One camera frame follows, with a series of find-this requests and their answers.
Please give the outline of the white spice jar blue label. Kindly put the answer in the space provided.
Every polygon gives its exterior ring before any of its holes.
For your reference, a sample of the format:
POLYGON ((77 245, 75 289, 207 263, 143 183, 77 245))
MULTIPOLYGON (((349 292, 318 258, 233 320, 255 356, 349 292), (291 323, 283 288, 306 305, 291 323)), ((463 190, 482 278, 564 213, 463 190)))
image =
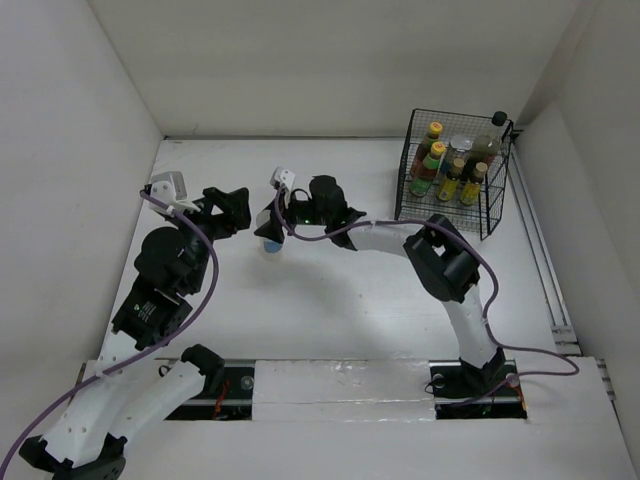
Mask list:
POLYGON ((262 245, 262 248, 263 248, 263 251, 267 255, 268 258, 275 259, 278 255, 281 254, 283 246, 263 246, 262 245))

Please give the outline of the green label chili sauce bottle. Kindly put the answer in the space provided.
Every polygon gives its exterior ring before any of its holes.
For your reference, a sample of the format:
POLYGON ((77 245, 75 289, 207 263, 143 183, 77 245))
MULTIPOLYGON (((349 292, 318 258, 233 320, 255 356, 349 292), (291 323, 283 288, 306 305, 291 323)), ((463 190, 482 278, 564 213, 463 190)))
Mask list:
POLYGON ((443 142, 434 142, 430 149, 420 145, 417 149, 410 175, 409 192, 415 197, 424 197, 436 178, 440 163, 447 146, 443 142))

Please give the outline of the small yellow label bottle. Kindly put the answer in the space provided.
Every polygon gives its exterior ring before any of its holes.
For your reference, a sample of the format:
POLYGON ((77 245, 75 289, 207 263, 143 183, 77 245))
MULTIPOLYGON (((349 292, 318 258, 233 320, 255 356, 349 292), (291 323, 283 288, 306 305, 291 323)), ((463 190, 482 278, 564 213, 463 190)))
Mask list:
POLYGON ((436 198, 441 202, 450 201, 457 189, 458 182, 465 167, 465 161, 462 158, 456 158, 446 172, 441 182, 436 198))

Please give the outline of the red label sauce bottle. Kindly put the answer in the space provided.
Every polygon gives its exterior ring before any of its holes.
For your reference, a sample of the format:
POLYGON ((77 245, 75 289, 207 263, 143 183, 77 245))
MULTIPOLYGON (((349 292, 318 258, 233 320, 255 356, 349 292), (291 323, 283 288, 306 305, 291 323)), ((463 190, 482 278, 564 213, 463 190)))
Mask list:
POLYGON ((425 157, 430 152, 432 144, 439 140, 442 131, 443 125, 440 122, 434 121, 429 124, 427 133, 416 150, 414 160, 410 168, 411 179, 415 178, 416 173, 423 165, 425 157))

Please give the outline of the small yellow bottle front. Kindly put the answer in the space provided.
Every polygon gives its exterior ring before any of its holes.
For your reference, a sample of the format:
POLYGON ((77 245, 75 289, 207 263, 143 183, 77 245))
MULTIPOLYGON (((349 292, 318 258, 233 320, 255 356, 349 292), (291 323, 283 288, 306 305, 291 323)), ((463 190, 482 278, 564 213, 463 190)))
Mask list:
POLYGON ((465 206, 473 205, 479 196, 482 183, 488 172, 488 165, 484 162, 477 162, 470 174, 464 188, 462 189, 459 202, 465 206))

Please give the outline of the white spice jar silver lid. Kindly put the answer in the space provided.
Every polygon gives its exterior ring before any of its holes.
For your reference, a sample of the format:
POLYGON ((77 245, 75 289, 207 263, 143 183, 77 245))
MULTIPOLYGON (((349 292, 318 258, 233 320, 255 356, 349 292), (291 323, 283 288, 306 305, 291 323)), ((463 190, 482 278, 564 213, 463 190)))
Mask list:
POLYGON ((467 135, 457 134, 452 136, 444 161, 446 163, 452 163, 456 158, 462 158, 463 161, 466 161, 472 145, 473 140, 467 135))

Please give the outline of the tall dark soy sauce bottle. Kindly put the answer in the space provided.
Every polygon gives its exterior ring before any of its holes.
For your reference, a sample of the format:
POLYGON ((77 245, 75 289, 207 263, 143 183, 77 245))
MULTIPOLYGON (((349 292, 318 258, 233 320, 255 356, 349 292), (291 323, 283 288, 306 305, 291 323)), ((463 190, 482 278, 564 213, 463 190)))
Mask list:
POLYGON ((505 112, 495 112, 489 127, 475 137, 465 165, 467 172, 472 172, 478 163, 484 163, 487 167, 491 166, 501 149, 504 126, 507 120, 508 115, 505 112))

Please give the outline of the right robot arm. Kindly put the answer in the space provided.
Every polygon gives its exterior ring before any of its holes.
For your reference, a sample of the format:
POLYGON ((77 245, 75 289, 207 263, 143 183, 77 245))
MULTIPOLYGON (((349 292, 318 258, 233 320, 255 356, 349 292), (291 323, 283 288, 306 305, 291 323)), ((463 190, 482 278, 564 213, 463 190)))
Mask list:
POLYGON ((298 226, 321 226, 323 238, 350 251, 375 251, 408 259, 431 297, 440 301, 459 346, 461 377, 470 396, 493 388, 505 363, 503 348, 488 333, 480 300, 480 263, 460 232, 444 216, 419 228, 396 221, 374 221, 350 207, 342 188, 328 175, 314 177, 306 198, 293 189, 294 175, 274 173, 276 196, 257 216, 254 235, 269 252, 284 245, 298 226))

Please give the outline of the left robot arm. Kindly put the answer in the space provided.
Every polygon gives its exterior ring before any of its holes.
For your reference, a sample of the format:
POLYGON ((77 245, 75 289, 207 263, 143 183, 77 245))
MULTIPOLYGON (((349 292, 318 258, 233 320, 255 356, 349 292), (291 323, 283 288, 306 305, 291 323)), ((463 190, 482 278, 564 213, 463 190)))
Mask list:
POLYGON ((161 182, 144 187, 144 198, 168 226, 152 230, 134 260, 131 290, 113 317, 93 374, 55 401, 67 407, 44 434, 28 427, 13 451, 55 479, 116 479, 125 449, 148 423, 161 420, 184 401, 216 394, 225 361, 207 347, 187 348, 153 390, 129 398, 148 361, 190 326, 203 307, 187 298, 202 290, 206 272, 217 274, 213 244, 249 228, 249 191, 215 187, 194 202, 161 182))

